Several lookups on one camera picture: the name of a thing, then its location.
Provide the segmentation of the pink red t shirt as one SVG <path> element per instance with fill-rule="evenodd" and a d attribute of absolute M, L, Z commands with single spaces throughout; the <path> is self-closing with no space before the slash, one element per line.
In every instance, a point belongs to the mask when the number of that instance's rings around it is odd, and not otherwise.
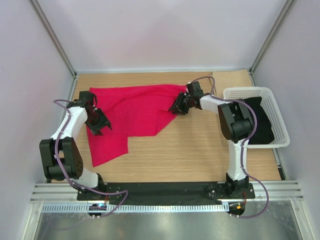
<path fill-rule="evenodd" d="M 184 85 L 176 84 L 90 88 L 111 123 L 101 135 L 87 130 L 92 166 L 127 154 L 129 137 L 156 136 L 176 118 L 169 108 L 185 91 Z"/>

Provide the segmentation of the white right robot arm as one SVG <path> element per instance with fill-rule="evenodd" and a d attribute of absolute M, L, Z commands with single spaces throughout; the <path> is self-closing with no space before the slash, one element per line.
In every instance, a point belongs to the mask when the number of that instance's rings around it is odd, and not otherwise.
<path fill-rule="evenodd" d="M 229 164 L 225 192 L 231 198 L 241 196 L 249 187 L 247 172 L 247 146 L 257 129 L 257 118 L 243 100 L 229 100 L 215 95 L 215 86 L 204 93 L 199 81 L 188 82 L 186 92 L 180 92 L 168 109 L 175 115 L 186 115 L 196 108 L 216 113 L 222 135 L 227 140 Z"/>

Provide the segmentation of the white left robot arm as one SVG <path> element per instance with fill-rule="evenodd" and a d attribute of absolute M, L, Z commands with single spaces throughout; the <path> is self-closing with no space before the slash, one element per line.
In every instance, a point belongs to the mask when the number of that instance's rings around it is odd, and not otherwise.
<path fill-rule="evenodd" d="M 47 180 L 66 180 L 70 186 L 101 200 L 106 186 L 100 174 L 84 167 L 83 159 L 76 144 L 76 138 L 83 125 L 95 136 L 101 136 L 102 129 L 112 125 L 100 108 L 97 96 L 90 91 L 81 91 L 73 101 L 53 101 L 65 109 L 66 114 L 56 132 L 39 143 L 44 176 Z"/>

